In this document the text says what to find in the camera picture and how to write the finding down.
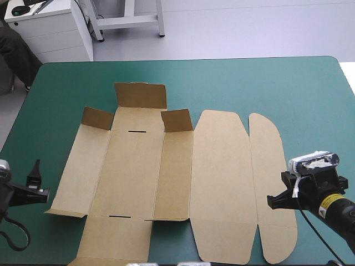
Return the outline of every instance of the cardboard panel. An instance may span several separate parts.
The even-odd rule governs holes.
[[[98,259],[77,257],[69,264],[69,266],[126,266],[128,263],[142,262],[121,259]]]
[[[191,219],[200,258],[205,262],[247,264],[256,224]]]
[[[110,135],[110,131],[80,125],[48,213],[75,217],[89,213]]]
[[[163,134],[112,132],[91,214],[153,218]]]
[[[82,124],[110,130],[113,121],[113,114],[91,107],[85,107],[83,111]]]
[[[277,264],[293,252],[297,227],[259,225],[259,230],[263,256],[267,262]]]
[[[166,109],[165,85],[148,83],[115,83],[121,107]]]
[[[192,131],[188,109],[161,112],[165,132]]]
[[[193,137],[192,131],[166,133],[164,136],[155,220],[182,221],[189,217]]]
[[[78,257],[146,261],[151,221],[88,216]]]
[[[272,210],[267,205],[267,195],[285,190],[281,181],[281,172],[286,170],[282,140],[276,126],[262,115],[251,114],[249,128],[263,255],[269,263],[279,263],[291,254],[297,242],[294,210]]]
[[[119,107],[112,125],[114,131],[164,132],[161,111],[165,109]]]
[[[205,110],[194,132],[190,196],[200,256],[212,254],[212,262],[249,261],[257,224],[253,186],[249,137],[238,115]],[[234,243],[246,243],[247,250]]]

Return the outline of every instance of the yellow label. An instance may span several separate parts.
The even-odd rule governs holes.
[[[322,207],[322,208],[324,208],[324,209],[328,209],[329,206],[330,206],[334,201],[340,200],[341,198],[345,198],[345,197],[343,197],[343,196],[340,195],[340,194],[331,194],[331,195],[329,195],[328,197],[326,197],[326,198],[322,201],[320,207]]]

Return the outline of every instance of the person's leg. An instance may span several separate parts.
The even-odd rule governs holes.
[[[26,86],[32,86],[42,63],[31,52],[21,36],[9,27],[0,28],[0,54]]]

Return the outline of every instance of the white drawer unit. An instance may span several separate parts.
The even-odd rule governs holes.
[[[73,0],[54,0],[36,15],[34,5],[25,15],[11,10],[23,0],[10,0],[5,21],[18,32],[43,63],[93,61],[93,44],[79,7]]]

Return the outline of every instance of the table surface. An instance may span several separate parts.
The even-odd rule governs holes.
[[[168,108],[189,108],[194,126],[204,109],[234,111],[246,128],[249,114],[259,112],[278,127],[286,160],[314,150],[338,153],[338,173],[349,178],[347,196],[355,198],[355,97],[332,57],[50,63],[41,67],[0,158],[9,161],[18,183],[26,182],[40,158],[43,185],[52,195],[48,204],[9,210],[10,217],[26,224],[32,244],[16,253],[0,238],[0,263],[64,264],[75,258],[85,218],[43,212],[54,198],[83,107],[114,112],[115,81],[166,84]],[[355,263],[345,241],[308,216],[338,254]],[[299,213],[297,222],[298,242],[284,263],[324,264],[333,259]],[[6,223],[1,229],[9,230],[17,242],[24,241]],[[154,223],[149,261],[198,259],[189,221]],[[264,263],[256,232],[250,264]]]

